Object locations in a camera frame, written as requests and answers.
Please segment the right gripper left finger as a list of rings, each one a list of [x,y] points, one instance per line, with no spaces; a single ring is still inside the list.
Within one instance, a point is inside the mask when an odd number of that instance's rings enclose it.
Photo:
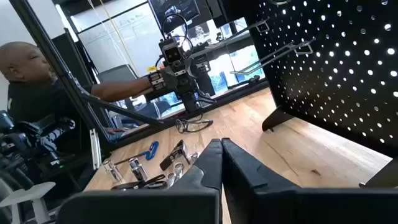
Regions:
[[[223,147],[213,139],[168,189],[92,190],[60,207],[58,223],[220,223]]]

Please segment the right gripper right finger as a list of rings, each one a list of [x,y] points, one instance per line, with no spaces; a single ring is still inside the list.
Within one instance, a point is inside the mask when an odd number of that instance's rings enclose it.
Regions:
[[[229,138],[221,143],[232,223],[397,224],[396,190],[302,188]]]

